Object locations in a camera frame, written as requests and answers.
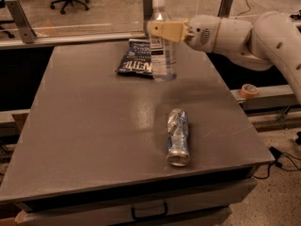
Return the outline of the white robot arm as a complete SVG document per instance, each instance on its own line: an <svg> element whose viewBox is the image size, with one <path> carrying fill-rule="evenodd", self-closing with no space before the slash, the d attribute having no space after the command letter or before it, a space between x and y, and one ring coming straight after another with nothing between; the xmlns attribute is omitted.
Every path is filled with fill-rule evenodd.
<svg viewBox="0 0 301 226"><path fill-rule="evenodd" d="M265 12L255 23L197 15L191 19L151 21L148 32L190 48L219 54L254 71L275 66L301 103L301 33L286 15Z"/></svg>

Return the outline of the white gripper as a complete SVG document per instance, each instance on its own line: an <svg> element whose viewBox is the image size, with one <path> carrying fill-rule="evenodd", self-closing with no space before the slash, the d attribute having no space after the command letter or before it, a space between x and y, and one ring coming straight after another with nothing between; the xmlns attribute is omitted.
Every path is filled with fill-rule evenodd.
<svg viewBox="0 0 301 226"><path fill-rule="evenodd" d="M197 15L175 21L149 21L147 30L150 35L172 42L185 43L192 49L211 53L214 50L220 18L211 15Z"/></svg>

